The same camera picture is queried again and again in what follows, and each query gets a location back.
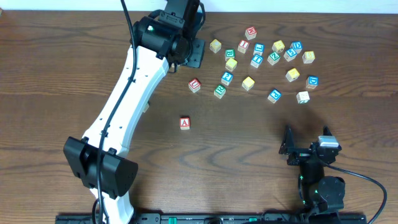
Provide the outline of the red A block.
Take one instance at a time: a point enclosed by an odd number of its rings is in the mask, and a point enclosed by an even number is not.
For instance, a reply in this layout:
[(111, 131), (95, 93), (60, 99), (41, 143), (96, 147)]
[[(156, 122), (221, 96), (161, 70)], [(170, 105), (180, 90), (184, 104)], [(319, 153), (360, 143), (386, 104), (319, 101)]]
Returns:
[(190, 129), (190, 118), (186, 117), (186, 118), (180, 118), (180, 129), (181, 130), (188, 130)]

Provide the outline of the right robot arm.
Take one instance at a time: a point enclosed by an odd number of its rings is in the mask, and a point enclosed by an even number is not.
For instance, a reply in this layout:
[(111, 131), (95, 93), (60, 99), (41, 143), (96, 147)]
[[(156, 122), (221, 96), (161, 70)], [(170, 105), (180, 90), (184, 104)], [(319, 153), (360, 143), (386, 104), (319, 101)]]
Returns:
[(336, 161), (341, 146), (325, 126), (318, 140), (309, 147), (297, 147), (294, 135), (287, 126), (279, 154), (287, 155), (289, 166), (299, 166), (298, 189), (305, 207), (316, 214), (337, 212), (344, 208), (345, 181), (341, 177), (326, 176), (324, 167)]

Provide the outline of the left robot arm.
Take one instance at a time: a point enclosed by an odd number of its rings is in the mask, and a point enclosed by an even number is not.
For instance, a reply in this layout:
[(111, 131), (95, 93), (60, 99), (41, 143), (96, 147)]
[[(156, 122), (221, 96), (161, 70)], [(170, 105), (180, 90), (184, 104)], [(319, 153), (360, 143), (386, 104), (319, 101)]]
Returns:
[(180, 66), (198, 68), (205, 43), (197, 38), (206, 20), (199, 0), (168, 0), (164, 9), (128, 22), (130, 47), (104, 108), (80, 139), (63, 153), (75, 177), (95, 195), (92, 223), (129, 223), (129, 189), (138, 165), (127, 159), (134, 130), (156, 86)]

